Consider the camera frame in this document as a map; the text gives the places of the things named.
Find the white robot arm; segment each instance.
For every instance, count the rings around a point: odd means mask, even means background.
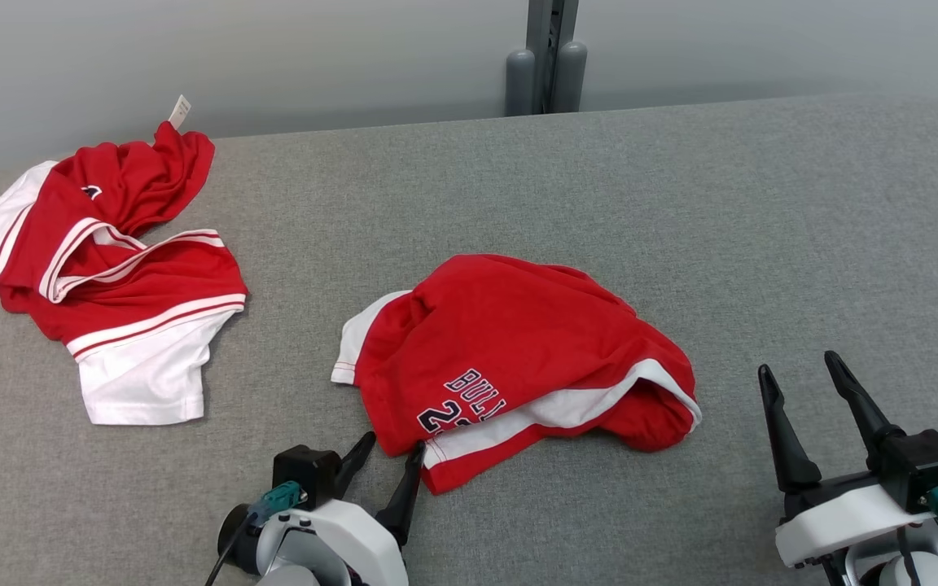
[[[405,476],[386,509],[375,516],[340,498],[375,446],[375,434],[350,453],[317,452],[298,445],[274,458],[275,489],[254,505],[238,505],[223,522],[221,560],[261,575],[260,586],[407,586],[401,548],[418,495],[424,445],[405,461]],[[265,509],[264,523],[250,523],[271,493],[298,498]]]
[[[831,586],[938,585],[938,431],[908,435],[886,419],[834,352],[824,355],[867,447],[867,471],[822,479],[784,412],[769,367],[759,387],[785,517],[785,565],[820,565]]]

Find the white stripe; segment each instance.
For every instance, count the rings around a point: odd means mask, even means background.
[[[81,350],[86,349],[94,344],[107,342],[108,340],[114,340],[115,338],[131,336],[133,334],[141,333],[143,330],[151,330],[153,327],[160,326],[161,323],[167,322],[168,320],[178,315],[198,310],[198,308],[211,308],[213,305],[219,304],[237,304],[239,307],[241,307],[241,305],[244,303],[245,295],[239,293],[232,295],[220,295],[217,297],[208,297],[206,300],[187,301],[185,304],[176,305],[176,307],[171,308],[166,312],[162,312],[159,315],[135,323],[129,323],[127,326],[112,327],[109,330],[92,331],[92,333],[85,334],[85,336],[79,336],[78,338],[75,338],[74,340],[71,340],[70,343],[68,343],[68,352],[71,352],[72,355],[76,355],[76,353],[79,353]],[[229,305],[227,305],[227,307],[219,308],[219,311],[232,310],[234,310],[234,308],[230,307]]]
[[[190,315],[185,315],[183,317],[173,319],[172,321],[160,323],[158,326],[154,326],[150,330],[140,331],[140,333],[137,333],[131,336],[111,338],[111,341],[104,342],[96,346],[85,346],[85,348],[79,349],[78,352],[75,352],[74,355],[72,356],[75,356],[75,360],[82,361],[82,360],[85,360],[89,356],[99,355],[99,353],[102,350],[122,348],[122,346],[134,344],[134,343],[146,340],[148,338],[154,338],[154,337],[160,336],[165,331],[172,330],[173,327],[175,326],[182,326],[182,324],[185,324],[185,323],[190,323],[190,322],[197,321],[200,319],[205,319],[205,317],[208,317],[208,316],[219,315],[223,313],[227,314],[228,316],[234,315],[237,313],[241,313],[242,311],[244,311],[244,309],[245,309],[244,304],[223,304],[223,305],[217,305],[216,307],[211,308],[211,310],[209,310],[209,308],[206,308],[206,310],[204,311],[200,311],[200,312],[194,311]]]
[[[12,249],[14,249],[16,245],[16,237],[20,236],[20,229],[24,226],[24,222],[27,221],[27,214],[31,211],[33,205],[34,203],[31,203],[16,217],[16,223],[12,226],[10,233],[7,234],[7,240],[2,244],[2,252],[0,253],[0,277],[2,277],[2,271],[7,267],[7,260],[10,259]]]
[[[127,250],[142,250],[141,247],[135,247],[128,240],[115,238],[115,234],[118,233],[112,229],[112,226],[107,226],[105,229],[95,230],[93,232],[93,242],[99,244],[100,246],[118,246],[119,248],[125,248]]]
[[[56,249],[56,253],[53,255],[48,266],[46,267],[46,272],[42,274],[42,280],[38,283],[38,293],[42,297],[47,298],[52,303],[58,303],[59,301],[53,301],[53,296],[50,295],[49,286],[56,279],[56,275],[60,272],[60,267],[64,266],[64,259],[67,259],[68,256],[74,252],[75,248],[78,248],[78,244],[81,244],[84,238],[78,238],[82,230],[88,229],[89,226],[94,224],[107,225],[105,222],[99,222],[96,218],[82,218],[75,222],[74,226],[71,226],[71,229],[68,230],[67,236],[64,236],[64,240],[60,241],[59,248]]]
[[[97,229],[94,234],[100,234],[100,230]],[[107,230],[112,230],[111,226],[107,226]],[[125,278],[125,275],[133,272],[134,268],[140,264],[140,260],[144,259],[146,255],[149,255],[152,250],[156,248],[161,248],[161,246],[172,244],[174,242],[200,242],[202,244],[208,244],[211,246],[223,248],[223,241],[219,238],[212,238],[209,236],[202,236],[202,234],[215,234],[211,230],[191,230],[186,231],[185,233],[176,234],[176,236],[169,238],[169,240],[160,242],[159,244],[145,247],[137,255],[130,256],[124,262],[111,267],[108,270],[101,271],[97,274],[88,275],[88,277],[64,277],[56,278],[53,282],[53,297],[50,298],[50,301],[58,304],[60,301],[64,300],[64,297],[67,296],[68,291],[74,289],[75,286],[81,285],[83,282],[88,281],[98,281],[98,282],[115,282],[119,281],[121,278]]]
[[[147,245],[146,245],[146,244],[144,244],[144,243],[138,241],[136,238],[133,238],[133,237],[131,237],[131,236],[127,236],[127,234],[122,234],[122,233],[120,233],[120,231],[118,231],[118,229],[116,229],[115,226],[108,226],[108,227],[107,227],[107,231],[109,231],[109,233],[111,233],[111,235],[114,236],[114,237],[116,238],[116,240],[121,240],[121,241],[123,241],[123,242],[128,242],[129,244],[133,245],[133,248],[135,248],[135,249],[137,249],[137,250],[142,250],[142,249],[144,249],[144,248],[147,248]]]
[[[353,365],[357,364],[358,357],[361,357],[361,348],[364,346],[364,338],[368,337],[368,330],[371,324],[375,322],[379,312],[383,311],[386,305],[391,301],[398,300],[410,291],[396,291],[388,295],[383,295],[374,304],[368,305],[364,311],[349,318],[342,326],[342,338],[339,341],[339,360],[335,363],[335,368],[331,370],[331,381],[333,383],[345,383],[353,385]]]
[[[661,363],[654,359],[637,362],[620,382],[606,389],[561,389],[539,397],[510,412],[500,414],[472,426],[457,427],[432,438],[433,448],[425,453],[423,464],[432,468],[436,464],[469,453],[495,448],[528,429],[533,424],[546,427],[573,429],[603,415],[629,392],[638,379],[651,381],[673,394],[693,415],[690,431],[700,423],[700,407],[678,386]]]

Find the jersey number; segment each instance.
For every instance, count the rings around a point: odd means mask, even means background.
[[[459,407],[457,401],[446,400],[444,401],[444,411],[440,409],[425,409],[425,411],[421,412],[421,415],[418,416],[418,422],[424,427],[425,431],[435,434],[440,430],[441,423],[454,422],[454,419],[457,419],[458,415],[462,415],[462,408]],[[458,426],[466,426],[469,424],[469,421],[463,418],[455,422],[455,424],[458,424]]]

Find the clothing tag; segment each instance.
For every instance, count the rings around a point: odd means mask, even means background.
[[[169,122],[172,123],[173,129],[179,130],[179,125],[183,123],[183,119],[186,118],[186,113],[191,110],[191,103],[183,97],[182,94],[179,95],[179,100],[176,103],[176,107],[172,108],[172,115],[169,116]]]

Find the gray table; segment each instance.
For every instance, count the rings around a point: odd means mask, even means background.
[[[276,452],[343,450],[368,429],[357,391],[328,382],[343,321],[458,252],[592,274],[686,350],[704,420],[662,453],[550,439],[453,492],[423,490],[405,549],[413,584],[824,584],[774,549],[781,497],[756,367],[774,368],[825,475],[863,467],[826,348],[905,429],[938,429],[933,101],[217,145],[202,193],[148,239],[217,229],[251,290],[213,342],[204,419],[92,426],[63,346],[0,308],[0,584],[200,584],[221,519],[269,488]],[[18,174],[0,172],[0,192]],[[376,449],[349,500],[380,508],[399,474]],[[228,567],[219,583],[250,582]]]

